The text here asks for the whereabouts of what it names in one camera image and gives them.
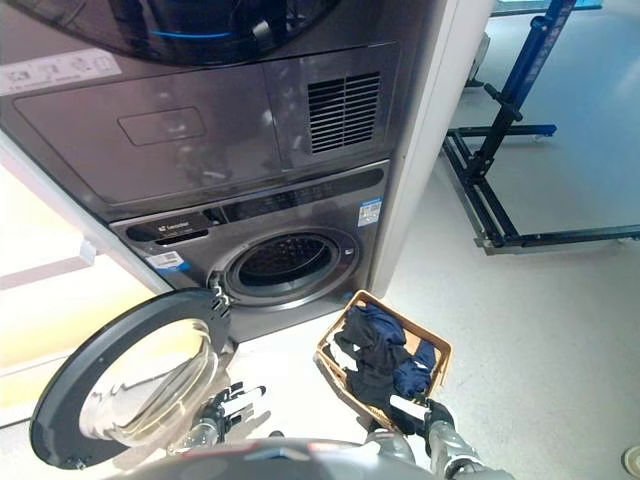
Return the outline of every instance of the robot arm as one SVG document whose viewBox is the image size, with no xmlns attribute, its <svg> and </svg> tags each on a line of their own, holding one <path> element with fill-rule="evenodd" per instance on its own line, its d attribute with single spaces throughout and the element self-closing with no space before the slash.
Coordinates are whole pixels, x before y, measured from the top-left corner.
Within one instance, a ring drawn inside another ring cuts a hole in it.
<svg viewBox="0 0 640 480">
<path fill-rule="evenodd" d="M 427 455 L 431 471 L 443 480 L 514 480 L 504 470 L 487 467 L 471 447 L 456 432 L 453 417 L 441 403 L 427 400 L 424 415 Z"/>
</svg>

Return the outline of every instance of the white floor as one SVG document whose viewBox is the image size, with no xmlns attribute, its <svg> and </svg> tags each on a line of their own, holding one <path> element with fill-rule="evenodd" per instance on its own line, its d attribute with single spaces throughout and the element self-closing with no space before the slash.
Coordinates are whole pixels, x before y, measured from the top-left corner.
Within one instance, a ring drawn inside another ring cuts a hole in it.
<svg viewBox="0 0 640 480">
<path fill-rule="evenodd" d="M 491 21 L 479 78 L 502 86 L 528 21 Z M 524 109 L 529 122 L 556 122 L 557 137 L 503 150 L 492 171 L 523 232 L 640 223 L 638 44 L 640 2 L 607 0 L 602 11 L 573 14 Z M 486 94 L 465 93 L 456 123 L 490 122 L 492 109 Z M 578 176 L 576 166 L 583 167 Z M 473 236 L 440 162 L 388 293 L 397 309 L 455 347 L 438 398 L 487 463 L 519 480 L 629 478 L 619 459 L 640 443 L 640 243 L 487 257 Z M 280 428 L 364 438 L 311 361 L 328 321 L 285 331 L 277 345 L 270 337 L 246 344 L 231 377 L 264 382 L 276 407 L 254 435 Z M 289 376 L 276 367 L 285 362 Z M 309 398 L 322 411 L 308 408 Z M 24 424 L 0 431 L 3 478 L 103 478 L 112 471 L 50 469 L 29 451 L 26 432 Z"/>
</svg>

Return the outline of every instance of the brand logo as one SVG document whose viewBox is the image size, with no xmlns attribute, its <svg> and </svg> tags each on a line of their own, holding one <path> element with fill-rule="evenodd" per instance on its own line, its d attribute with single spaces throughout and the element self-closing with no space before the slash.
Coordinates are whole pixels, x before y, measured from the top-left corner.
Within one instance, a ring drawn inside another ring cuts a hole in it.
<svg viewBox="0 0 640 480">
<path fill-rule="evenodd" d="M 188 227 L 189 222 L 174 223 L 173 225 L 160 225 L 158 227 L 159 232 L 166 232 L 167 230 L 176 230 L 178 228 Z"/>
</svg>

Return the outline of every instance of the navy cloth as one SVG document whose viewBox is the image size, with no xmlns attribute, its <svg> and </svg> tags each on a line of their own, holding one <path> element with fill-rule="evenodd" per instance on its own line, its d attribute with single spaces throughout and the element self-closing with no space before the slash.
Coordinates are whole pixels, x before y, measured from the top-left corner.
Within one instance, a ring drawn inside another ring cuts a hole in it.
<svg viewBox="0 0 640 480">
<path fill-rule="evenodd" d="M 420 368 L 416 362 L 426 368 Z M 436 355 L 431 343 L 420 340 L 415 355 L 403 362 L 393 372 L 393 384 L 400 395 L 413 398 L 431 385 L 431 370 L 436 364 Z"/>
<path fill-rule="evenodd" d="M 420 340 L 413 359 L 423 364 L 429 371 L 433 370 L 433 367 L 436 366 L 436 351 L 431 342 Z"/>
<path fill-rule="evenodd" d="M 398 321 L 389 315 L 384 310 L 380 310 L 375 305 L 368 303 L 364 307 L 355 307 L 350 310 L 351 312 L 359 311 L 364 317 L 371 322 L 373 328 L 380 334 L 380 336 L 387 342 L 393 345 L 404 345 L 407 343 L 407 337 L 404 334 L 404 329 L 400 326 Z"/>
<path fill-rule="evenodd" d="M 361 402 L 383 410 L 404 433 L 420 430 L 422 422 L 392 407 L 389 399 L 393 394 L 413 398 L 413 393 L 425 390 L 435 364 L 433 345 L 420 342 L 412 357 L 403 347 L 404 329 L 395 318 L 371 304 L 351 308 L 334 339 L 358 366 L 358 371 L 347 371 L 348 390 Z M 428 369 L 419 369 L 414 359 Z"/>
</svg>

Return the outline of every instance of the dryer door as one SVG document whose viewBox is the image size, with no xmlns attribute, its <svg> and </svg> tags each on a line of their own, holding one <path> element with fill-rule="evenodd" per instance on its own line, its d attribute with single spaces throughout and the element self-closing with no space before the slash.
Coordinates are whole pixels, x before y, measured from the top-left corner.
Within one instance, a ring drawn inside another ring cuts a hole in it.
<svg viewBox="0 0 640 480">
<path fill-rule="evenodd" d="M 339 0 L 12 0 L 39 20 L 118 53 L 181 65 L 254 60 Z"/>
<path fill-rule="evenodd" d="M 206 289 L 170 292 L 123 313 L 45 388 L 30 425 L 33 451 L 76 469 L 162 438 L 209 393 L 228 330 L 227 304 Z"/>
</svg>

